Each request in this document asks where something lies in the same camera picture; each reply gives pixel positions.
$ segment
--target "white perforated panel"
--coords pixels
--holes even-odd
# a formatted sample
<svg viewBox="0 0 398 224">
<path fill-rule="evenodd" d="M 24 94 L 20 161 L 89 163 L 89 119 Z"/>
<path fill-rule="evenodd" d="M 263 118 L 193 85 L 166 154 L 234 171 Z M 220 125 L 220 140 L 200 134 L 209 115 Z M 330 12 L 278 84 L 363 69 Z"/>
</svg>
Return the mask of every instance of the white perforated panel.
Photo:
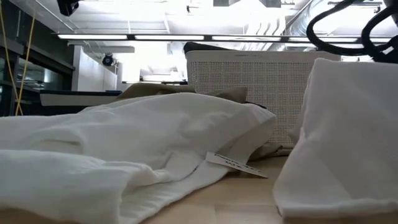
<svg viewBox="0 0 398 224">
<path fill-rule="evenodd" d="M 248 87 L 248 101 L 277 116 L 272 142 L 293 147 L 287 133 L 300 113 L 307 78 L 316 58 L 340 60 L 324 52 L 194 51 L 187 54 L 188 83 L 198 93 Z"/>
</svg>

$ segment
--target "white cloth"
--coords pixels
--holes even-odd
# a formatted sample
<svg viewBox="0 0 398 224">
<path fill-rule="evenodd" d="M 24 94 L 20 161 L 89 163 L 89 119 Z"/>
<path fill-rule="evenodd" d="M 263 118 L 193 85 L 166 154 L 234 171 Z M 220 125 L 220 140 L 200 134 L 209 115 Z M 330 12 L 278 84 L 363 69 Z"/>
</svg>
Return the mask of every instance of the white cloth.
<svg viewBox="0 0 398 224">
<path fill-rule="evenodd" d="M 284 217 L 398 211 L 398 65 L 318 59 L 274 187 Z"/>
<path fill-rule="evenodd" d="M 275 116 L 255 105 L 181 93 L 78 114 L 0 119 L 0 207 L 82 224 L 139 223 L 246 162 Z"/>
</svg>

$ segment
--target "paper tag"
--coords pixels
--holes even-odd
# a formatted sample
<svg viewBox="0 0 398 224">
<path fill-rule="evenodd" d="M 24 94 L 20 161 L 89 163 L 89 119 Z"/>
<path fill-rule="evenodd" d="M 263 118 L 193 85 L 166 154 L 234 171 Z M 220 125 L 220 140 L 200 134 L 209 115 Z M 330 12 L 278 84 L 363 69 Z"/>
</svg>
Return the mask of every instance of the paper tag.
<svg viewBox="0 0 398 224">
<path fill-rule="evenodd" d="M 258 175 L 260 177 L 268 178 L 265 174 L 261 173 L 261 171 L 259 169 L 253 168 L 251 166 L 247 166 L 238 161 L 232 160 L 228 157 L 219 155 L 214 152 L 207 152 L 206 161 L 212 162 L 215 164 L 221 164 L 224 166 L 228 166 L 228 167 L 231 167 L 231 168 L 243 171 L 243 172 L 247 172 L 249 174 Z"/>
</svg>

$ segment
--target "wooden table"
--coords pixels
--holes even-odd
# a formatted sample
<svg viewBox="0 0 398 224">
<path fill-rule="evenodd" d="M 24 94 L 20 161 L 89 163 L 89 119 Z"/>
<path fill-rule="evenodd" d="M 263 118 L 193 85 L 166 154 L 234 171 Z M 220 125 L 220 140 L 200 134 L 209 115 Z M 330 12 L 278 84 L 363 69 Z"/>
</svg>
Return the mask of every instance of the wooden table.
<svg viewBox="0 0 398 224">
<path fill-rule="evenodd" d="M 339 220 L 290 219 L 283 221 L 272 196 L 272 187 L 286 157 L 251 164 L 267 174 L 263 179 L 240 172 L 228 174 L 223 180 L 198 190 L 164 208 L 142 224 L 396 224 L 398 213 Z M 21 210 L 0 212 L 1 224 L 65 224 Z"/>
</svg>

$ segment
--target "beige fabric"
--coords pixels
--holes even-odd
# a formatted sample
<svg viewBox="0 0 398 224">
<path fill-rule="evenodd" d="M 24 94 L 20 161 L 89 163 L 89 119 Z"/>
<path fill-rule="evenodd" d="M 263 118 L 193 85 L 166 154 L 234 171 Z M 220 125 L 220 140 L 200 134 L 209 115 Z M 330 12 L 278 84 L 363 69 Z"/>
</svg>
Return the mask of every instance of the beige fabric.
<svg viewBox="0 0 398 224">
<path fill-rule="evenodd" d="M 225 90 L 216 90 L 206 93 L 209 96 L 215 96 L 218 98 L 232 100 L 237 103 L 246 102 L 246 97 L 248 95 L 248 89 L 246 87 L 232 87 Z"/>
<path fill-rule="evenodd" d="M 166 95 L 172 93 L 195 93 L 190 85 L 163 85 L 155 83 L 135 83 L 121 93 L 116 100 L 125 100 L 143 96 Z"/>
<path fill-rule="evenodd" d="M 249 158 L 249 162 L 258 161 L 265 158 L 276 156 L 276 152 L 282 149 L 282 146 L 278 143 L 267 142 L 260 148 L 256 149 Z"/>
</svg>

